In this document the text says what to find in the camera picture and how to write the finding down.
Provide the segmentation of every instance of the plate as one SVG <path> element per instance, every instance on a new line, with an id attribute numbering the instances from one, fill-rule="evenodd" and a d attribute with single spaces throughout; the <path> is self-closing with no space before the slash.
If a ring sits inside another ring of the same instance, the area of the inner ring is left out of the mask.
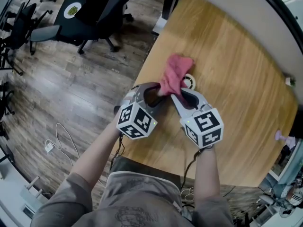
<path id="1" fill-rule="evenodd" d="M 77 11 L 76 13 L 78 13 L 79 10 L 80 10 L 80 8 L 82 7 L 81 4 L 78 3 L 78 2 L 72 3 L 72 4 L 69 5 L 69 6 L 65 9 L 65 11 L 64 11 L 64 17 L 65 17 L 65 18 L 73 18 L 73 17 L 75 17 L 75 14 L 74 14 L 74 15 L 69 15 L 69 14 L 68 14 L 68 11 L 69 11 L 72 7 L 74 7 L 74 6 L 78 8 L 78 11 Z"/>

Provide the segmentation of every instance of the wooden floor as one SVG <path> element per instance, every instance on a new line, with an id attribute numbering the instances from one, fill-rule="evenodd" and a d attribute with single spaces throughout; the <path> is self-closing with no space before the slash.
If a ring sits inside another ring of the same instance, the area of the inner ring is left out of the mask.
<path id="1" fill-rule="evenodd" d="M 14 0 L 10 10 L 17 11 L 27 0 Z M 35 16 L 45 10 L 47 15 L 42 26 L 51 25 L 64 0 L 37 3 Z M 133 23 L 125 23 L 118 35 L 111 39 L 121 50 L 112 53 L 104 41 L 88 43 L 84 55 L 70 44 L 48 41 L 36 46 L 31 56 L 29 46 L 24 45 L 14 54 L 15 65 L 24 75 L 2 75 L 8 79 L 15 94 L 11 107 L 15 115 L 3 117 L 10 137 L 3 137 L 0 144 L 12 150 L 16 165 L 30 180 L 39 176 L 37 186 L 45 192 L 54 193 L 71 169 L 66 156 L 54 149 L 49 154 L 44 150 L 45 140 L 56 144 L 56 124 L 65 126 L 81 155 L 113 118 L 113 107 L 133 85 L 146 55 L 156 37 L 152 28 L 160 16 L 164 0 L 130 0 L 128 9 L 134 16 Z M 58 129 L 64 152 L 77 160 L 77 154 L 69 137 Z M 106 182 L 109 165 L 101 181 Z M 233 186 L 222 186 L 222 195 Z M 97 207 L 104 188 L 97 184 L 93 190 L 94 207 Z M 256 213 L 256 200 L 262 192 L 258 188 L 236 187 L 227 199 L 234 216 L 243 217 L 241 210 L 250 217 Z"/>

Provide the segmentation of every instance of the chair wheel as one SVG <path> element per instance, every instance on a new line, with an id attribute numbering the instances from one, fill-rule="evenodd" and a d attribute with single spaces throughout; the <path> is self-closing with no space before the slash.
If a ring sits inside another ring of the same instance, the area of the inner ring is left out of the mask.
<path id="1" fill-rule="evenodd" d="M 120 49 L 120 48 L 119 48 L 118 46 L 114 46 L 114 47 L 111 47 L 111 48 L 110 48 L 110 51 L 111 51 L 111 52 L 118 52 L 119 49 Z"/>
<path id="2" fill-rule="evenodd" d="M 133 22 L 134 21 L 133 16 L 126 17 L 125 19 L 126 19 L 127 22 Z"/>

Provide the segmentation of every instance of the person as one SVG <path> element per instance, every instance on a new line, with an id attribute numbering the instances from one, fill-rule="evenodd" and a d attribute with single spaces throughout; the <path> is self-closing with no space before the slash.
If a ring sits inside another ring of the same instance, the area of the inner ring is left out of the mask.
<path id="1" fill-rule="evenodd" d="M 119 138 L 118 116 L 75 163 L 55 195 L 34 215 L 31 227 L 232 227 L 228 202 L 220 196 L 214 147 L 197 158 L 192 220 L 182 217 L 179 182 L 125 171 L 143 169 L 119 157 L 108 177 L 98 209 L 92 210 L 91 191 Z"/>

